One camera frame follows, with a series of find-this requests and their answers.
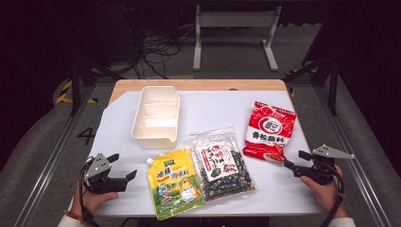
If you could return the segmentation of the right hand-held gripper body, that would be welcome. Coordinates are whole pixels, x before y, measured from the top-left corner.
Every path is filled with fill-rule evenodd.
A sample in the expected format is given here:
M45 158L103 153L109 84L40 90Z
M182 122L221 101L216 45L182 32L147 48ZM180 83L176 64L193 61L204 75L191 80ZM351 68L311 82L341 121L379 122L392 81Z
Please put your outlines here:
M292 170L295 177L306 176L314 182L325 185L333 180L333 176L337 172L335 168L336 159L352 160L355 159L354 154L331 148L327 145L321 145L314 148L310 154L312 166L296 166Z

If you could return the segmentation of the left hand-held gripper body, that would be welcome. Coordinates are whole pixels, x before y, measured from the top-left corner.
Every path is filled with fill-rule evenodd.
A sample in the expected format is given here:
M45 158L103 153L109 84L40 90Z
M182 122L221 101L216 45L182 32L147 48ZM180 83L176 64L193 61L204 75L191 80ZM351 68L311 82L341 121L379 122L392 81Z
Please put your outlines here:
M110 178L109 173L112 163L109 163L103 153L99 153L90 162L89 168L84 171L84 181L86 188L96 194L106 194L109 192L123 192L127 184L124 178Z

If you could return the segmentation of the red seasoning packet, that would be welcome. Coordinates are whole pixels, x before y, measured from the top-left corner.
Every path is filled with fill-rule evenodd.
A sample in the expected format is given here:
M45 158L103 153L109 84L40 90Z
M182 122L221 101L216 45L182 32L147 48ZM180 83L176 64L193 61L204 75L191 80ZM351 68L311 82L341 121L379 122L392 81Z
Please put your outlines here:
M243 154L255 159L282 164L284 146L290 140L297 114L255 101L245 135Z

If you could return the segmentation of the yellow spout pouch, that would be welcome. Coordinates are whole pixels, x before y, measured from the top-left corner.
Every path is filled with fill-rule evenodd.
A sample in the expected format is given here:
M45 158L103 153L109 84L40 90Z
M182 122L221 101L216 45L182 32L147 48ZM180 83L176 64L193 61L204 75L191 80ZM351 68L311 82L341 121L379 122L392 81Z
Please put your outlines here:
M147 158L148 183L156 218L165 220L203 206L201 181L186 148Z

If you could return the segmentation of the white plastic divided container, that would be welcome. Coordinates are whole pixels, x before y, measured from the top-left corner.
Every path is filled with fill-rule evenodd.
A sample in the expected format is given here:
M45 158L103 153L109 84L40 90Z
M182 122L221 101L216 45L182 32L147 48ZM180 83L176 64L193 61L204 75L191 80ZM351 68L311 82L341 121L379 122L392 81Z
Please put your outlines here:
M173 86L146 86L142 89L131 130L140 148L176 146L180 101Z

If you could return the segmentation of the clear bag of dried seaweed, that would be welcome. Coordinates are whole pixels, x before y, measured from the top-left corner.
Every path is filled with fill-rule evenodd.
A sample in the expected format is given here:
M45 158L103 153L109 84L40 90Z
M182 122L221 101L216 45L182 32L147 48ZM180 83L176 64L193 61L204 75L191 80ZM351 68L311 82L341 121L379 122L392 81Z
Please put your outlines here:
M206 201L255 190L232 127L191 134L184 144L192 155Z

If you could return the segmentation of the person's right hand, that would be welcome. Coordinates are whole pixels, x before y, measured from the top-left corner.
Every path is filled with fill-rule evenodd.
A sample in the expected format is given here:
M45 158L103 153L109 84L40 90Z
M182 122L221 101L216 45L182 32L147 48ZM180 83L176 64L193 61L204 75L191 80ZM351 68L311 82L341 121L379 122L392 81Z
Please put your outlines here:
M337 165L335 165L335 167L338 173L342 177L342 169ZM316 200L322 207L323 211L329 213L336 203L338 195L337 183L334 182L333 180L331 183L328 183L326 185L320 185L318 183L315 183L312 179L306 176L302 176L300 180L312 191ZM349 217L348 213L343 203L341 203L333 218L348 218L348 217Z

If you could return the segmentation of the person's left hand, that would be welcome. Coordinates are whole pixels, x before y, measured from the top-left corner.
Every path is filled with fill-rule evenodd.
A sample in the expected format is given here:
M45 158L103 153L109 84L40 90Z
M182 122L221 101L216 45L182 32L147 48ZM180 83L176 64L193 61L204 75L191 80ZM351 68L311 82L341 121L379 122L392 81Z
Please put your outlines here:
M83 192L76 189L75 195L73 197L73 202L70 208L70 211L77 215L82 216L81 213L81 205L84 205L87 210L94 215L99 207L107 202L116 200L118 198L118 194L116 192L110 192L106 194L95 194L89 191Z

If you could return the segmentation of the black metal stand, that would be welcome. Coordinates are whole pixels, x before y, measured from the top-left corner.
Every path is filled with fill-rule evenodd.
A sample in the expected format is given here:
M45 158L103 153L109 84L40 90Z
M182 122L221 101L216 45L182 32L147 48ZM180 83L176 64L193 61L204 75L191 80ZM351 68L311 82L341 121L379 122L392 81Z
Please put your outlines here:
M295 71L294 73L289 74L282 78L284 83L291 82L296 78L305 75L307 72L312 69L316 69L316 73L310 80L311 84L314 87L322 87L323 84L329 79L329 88L328 88L328 107L333 115L337 115L336 111L336 101L337 101L337 85L339 80L339 68L337 66L336 57L327 54L325 57L313 61L301 69Z
M88 59L83 58L82 56L77 56L75 61L72 64L71 76L70 79L72 81L72 96L73 96L73 107L71 111L71 116L74 116L80 107L81 97L79 90L79 83L82 81L86 86L94 86L96 84L96 75L92 71L95 68L101 74L105 75L108 78L120 80L123 79L122 76L119 76L115 72L107 69L104 66L101 66L94 61L90 61Z

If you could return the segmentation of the yellow black hazard tape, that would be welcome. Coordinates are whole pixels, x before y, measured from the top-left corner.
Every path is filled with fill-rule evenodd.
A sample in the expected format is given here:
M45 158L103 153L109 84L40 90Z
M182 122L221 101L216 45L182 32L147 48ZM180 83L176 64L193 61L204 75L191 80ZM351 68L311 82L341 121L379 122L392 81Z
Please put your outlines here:
M72 87L72 80L69 79L63 85L63 87L61 89L61 93L59 94L59 96L56 99L56 103L73 103L74 102L72 97L67 96L67 93L71 87Z

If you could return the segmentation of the wooden table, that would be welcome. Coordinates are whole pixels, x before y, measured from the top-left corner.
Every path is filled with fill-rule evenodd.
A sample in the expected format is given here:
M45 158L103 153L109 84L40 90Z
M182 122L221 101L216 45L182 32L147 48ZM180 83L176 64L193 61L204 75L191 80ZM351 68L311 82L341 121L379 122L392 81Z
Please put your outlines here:
M279 79L151 79L119 80L115 84L112 103L127 92L138 92L148 85L172 85L180 91L266 91L286 92L286 85Z

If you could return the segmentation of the white metal stand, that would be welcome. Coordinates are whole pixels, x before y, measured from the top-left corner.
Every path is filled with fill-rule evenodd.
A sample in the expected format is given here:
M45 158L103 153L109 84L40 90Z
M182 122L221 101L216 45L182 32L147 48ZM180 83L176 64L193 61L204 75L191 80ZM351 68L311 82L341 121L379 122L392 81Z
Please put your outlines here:
M196 42L193 58L193 70L201 69L201 29L203 27L267 27L269 35L261 41L270 70L276 72L278 65L271 45L281 15L281 7L269 11L202 11L196 7L195 32Z

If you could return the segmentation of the aluminium floor rail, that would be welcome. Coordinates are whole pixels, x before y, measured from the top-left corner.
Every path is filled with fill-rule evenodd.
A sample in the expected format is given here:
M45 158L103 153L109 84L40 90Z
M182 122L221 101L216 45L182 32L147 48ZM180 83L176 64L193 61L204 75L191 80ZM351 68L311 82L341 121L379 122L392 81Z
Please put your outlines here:
M328 104L328 96L323 88L316 87L315 93L318 100L323 106L324 112L327 115L338 139L340 147L346 153L352 156L351 160L346 160L349 170L352 173L353 179L356 181L358 191L360 192L364 203L367 205L370 214L374 220L376 227L393 227L389 217L387 216L383 205L375 192L372 181L363 169L357 151L353 148L351 141L346 137L346 131L340 123L338 115L334 115Z
M68 120L62 130L61 136L53 148L47 162L39 174L36 183L34 184L29 197L26 200L26 203L21 210L18 218L15 220L12 227L27 227L28 223L33 217L33 214L36 208L41 201L46 188L48 187L54 172L60 162L60 159L64 153L64 149L66 147L67 140L72 133L72 130L76 126L81 113L83 112L85 105L90 98L91 94L94 91L94 87L89 86L82 89L82 94L78 97L78 101L80 104L78 108L75 110L75 113L68 117Z

